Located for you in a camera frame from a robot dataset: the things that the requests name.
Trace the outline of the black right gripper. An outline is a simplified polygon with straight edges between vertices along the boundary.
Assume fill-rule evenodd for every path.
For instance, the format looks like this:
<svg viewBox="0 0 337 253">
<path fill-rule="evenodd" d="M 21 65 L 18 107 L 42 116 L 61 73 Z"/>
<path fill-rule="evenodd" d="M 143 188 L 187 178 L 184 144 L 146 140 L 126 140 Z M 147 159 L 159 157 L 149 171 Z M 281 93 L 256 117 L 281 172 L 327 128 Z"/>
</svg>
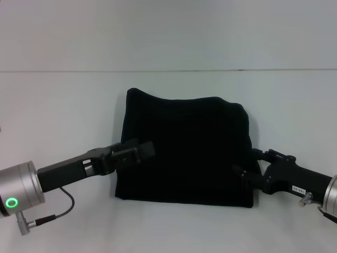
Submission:
<svg viewBox="0 0 337 253">
<path fill-rule="evenodd" d="M 245 189 L 258 189 L 272 195 L 276 192 L 288 192 L 298 197 L 310 193 L 311 200 L 322 204 L 332 177 L 300 167 L 295 157 L 289 157 L 275 150 L 262 151 L 252 149 L 257 161 L 270 163 L 264 175 L 244 170 L 233 165 L 233 171 L 241 178 Z"/>
</svg>

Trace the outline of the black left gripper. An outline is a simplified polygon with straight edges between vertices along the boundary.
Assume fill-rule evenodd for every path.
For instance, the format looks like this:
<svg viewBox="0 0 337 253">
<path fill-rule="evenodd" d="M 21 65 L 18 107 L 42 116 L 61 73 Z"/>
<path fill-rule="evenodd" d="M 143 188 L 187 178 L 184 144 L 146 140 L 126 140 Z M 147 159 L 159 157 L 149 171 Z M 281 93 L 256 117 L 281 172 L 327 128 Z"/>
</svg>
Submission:
<svg viewBox="0 0 337 253">
<path fill-rule="evenodd" d="M 49 192 L 88 177 L 105 176 L 137 166 L 153 157 L 153 142 L 140 143 L 139 139 L 130 139 L 125 143 L 91 149 L 77 157 L 38 169 L 37 177 L 42 191 Z"/>
</svg>

